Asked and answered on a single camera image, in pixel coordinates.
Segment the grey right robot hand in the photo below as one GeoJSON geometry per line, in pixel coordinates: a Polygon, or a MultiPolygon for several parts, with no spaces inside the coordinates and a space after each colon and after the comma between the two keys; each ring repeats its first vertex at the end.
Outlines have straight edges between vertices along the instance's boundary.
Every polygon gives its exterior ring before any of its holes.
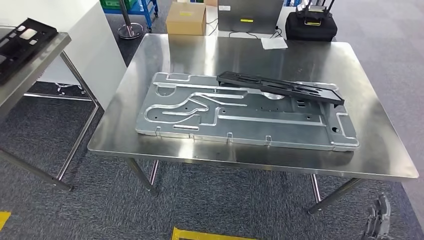
{"type": "Polygon", "coordinates": [[[361,240],[390,240],[391,205],[384,193],[368,207],[367,213],[361,240]]]}

